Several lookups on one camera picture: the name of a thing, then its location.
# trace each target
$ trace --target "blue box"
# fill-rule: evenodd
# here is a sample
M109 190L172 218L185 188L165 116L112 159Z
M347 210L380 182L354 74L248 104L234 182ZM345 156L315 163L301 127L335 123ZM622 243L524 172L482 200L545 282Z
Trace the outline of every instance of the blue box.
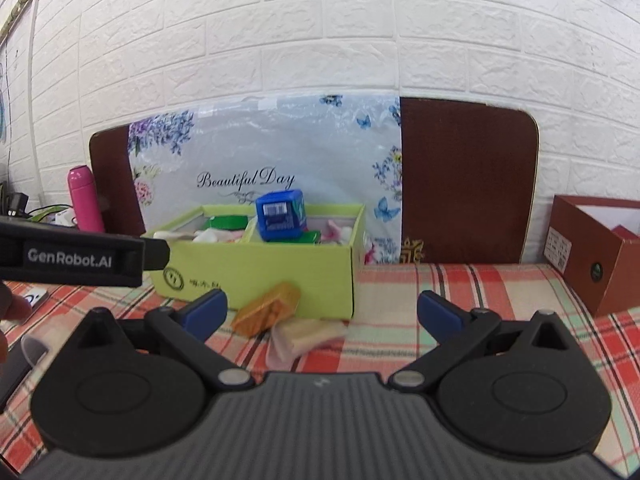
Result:
M265 242L298 238L306 230L305 200L302 191L273 191L255 201L258 231Z

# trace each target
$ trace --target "gold emblem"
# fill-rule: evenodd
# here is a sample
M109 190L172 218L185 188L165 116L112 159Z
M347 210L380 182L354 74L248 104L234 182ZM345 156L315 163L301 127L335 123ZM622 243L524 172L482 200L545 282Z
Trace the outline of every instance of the gold emblem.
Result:
M422 248L424 242L422 240L409 240L405 238L402 242L402 248L400 249L400 263L401 264L419 264L424 255L422 254Z

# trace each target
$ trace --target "hand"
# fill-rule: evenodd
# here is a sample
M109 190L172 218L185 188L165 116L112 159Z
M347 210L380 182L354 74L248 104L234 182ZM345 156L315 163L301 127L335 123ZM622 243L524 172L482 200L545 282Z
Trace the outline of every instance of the hand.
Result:
M4 312L2 319L21 320L26 319L31 313L31 305L21 296L16 296L3 282L0 282L0 313ZM6 361L9 353L9 345L6 337L0 332L0 363Z

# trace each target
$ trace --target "black cord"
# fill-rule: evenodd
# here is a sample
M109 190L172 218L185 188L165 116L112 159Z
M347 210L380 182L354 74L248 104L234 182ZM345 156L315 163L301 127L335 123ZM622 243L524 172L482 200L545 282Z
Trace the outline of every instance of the black cord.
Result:
M11 141L14 138L14 128L11 124L11 97L9 96L9 38L6 38L4 42L4 79L6 81L6 109L9 112L8 127L9 130L9 153L6 158L6 183L7 187L11 189L11 177L9 176L9 165L11 164Z
M69 204L51 204L51 205L44 205L42 207L37 207L36 209L32 209L31 211L29 211L27 213L27 215L30 215L32 213L35 213L36 211L42 211L43 209L49 209L50 207L66 207L71 209L71 206Z

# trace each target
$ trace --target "orange package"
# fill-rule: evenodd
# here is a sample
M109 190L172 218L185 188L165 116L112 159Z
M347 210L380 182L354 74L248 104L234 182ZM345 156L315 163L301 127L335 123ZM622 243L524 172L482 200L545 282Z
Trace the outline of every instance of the orange package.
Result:
M300 289L291 283L279 283L260 298L238 310L231 322L231 328L240 335L253 337L277 322L293 316L298 302Z

